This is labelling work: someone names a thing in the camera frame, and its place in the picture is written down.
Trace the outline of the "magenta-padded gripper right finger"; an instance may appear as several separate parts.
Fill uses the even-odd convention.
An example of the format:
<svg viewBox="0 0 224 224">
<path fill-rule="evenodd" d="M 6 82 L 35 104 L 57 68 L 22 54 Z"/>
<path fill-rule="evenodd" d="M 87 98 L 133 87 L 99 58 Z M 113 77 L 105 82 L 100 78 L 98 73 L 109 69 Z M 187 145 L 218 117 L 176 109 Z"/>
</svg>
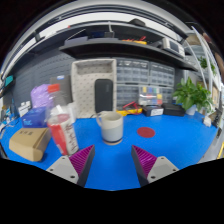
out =
<svg viewBox="0 0 224 224">
<path fill-rule="evenodd" d="M 165 156 L 156 157 L 138 146 L 132 146 L 131 155 L 141 187 L 178 171 Z"/>
</svg>

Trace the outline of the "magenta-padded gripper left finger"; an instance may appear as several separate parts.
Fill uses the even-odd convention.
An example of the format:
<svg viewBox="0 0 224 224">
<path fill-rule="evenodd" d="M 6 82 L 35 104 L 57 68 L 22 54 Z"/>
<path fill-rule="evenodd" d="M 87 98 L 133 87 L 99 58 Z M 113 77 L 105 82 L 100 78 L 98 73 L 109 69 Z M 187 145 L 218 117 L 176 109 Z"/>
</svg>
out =
<svg viewBox="0 0 224 224">
<path fill-rule="evenodd" d="M 94 156 L 95 146 L 91 145 L 71 156 L 61 156 L 47 171 L 78 186 L 84 187 Z"/>
</svg>

